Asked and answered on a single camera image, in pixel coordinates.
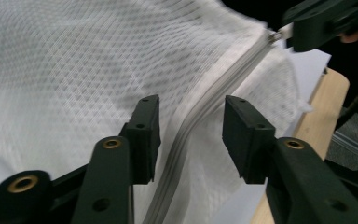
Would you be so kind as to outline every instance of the white mesh fabric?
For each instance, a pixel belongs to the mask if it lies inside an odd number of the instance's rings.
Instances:
[[[189,91],[202,78],[223,75],[264,29],[207,0],[0,0],[0,157],[17,172],[64,175],[87,163],[94,144],[117,135],[138,100],[151,94],[160,96],[166,139],[172,114],[185,97],[193,98]],[[262,90],[291,75],[255,85]],[[296,88],[290,90],[256,101],[292,103],[287,97],[296,97]],[[277,122],[282,129],[284,123]],[[156,182],[136,189],[137,222],[164,168],[170,150],[164,146]]]

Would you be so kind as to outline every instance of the screw hole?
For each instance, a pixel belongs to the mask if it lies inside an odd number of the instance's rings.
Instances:
[[[295,140],[287,140],[284,142],[287,147],[293,148],[293,149],[303,149],[304,145],[302,145],[300,142],[297,142]]]
[[[121,145],[121,142],[115,139],[109,139],[103,143],[104,148],[115,148],[119,147]]]
[[[20,193],[24,192],[28,189],[33,188],[37,183],[36,175],[26,175],[15,179],[11,184],[7,187],[7,191],[11,193]]]
[[[96,212],[102,212],[103,210],[106,210],[110,205],[110,200],[107,198],[101,198],[94,202],[92,205],[92,209]]]

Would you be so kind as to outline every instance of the clamp jaw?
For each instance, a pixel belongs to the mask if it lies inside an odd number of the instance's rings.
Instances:
[[[358,30],[358,0],[307,0],[287,10],[282,22],[289,29],[282,28],[278,36],[287,39],[288,47],[295,52],[317,49]]]

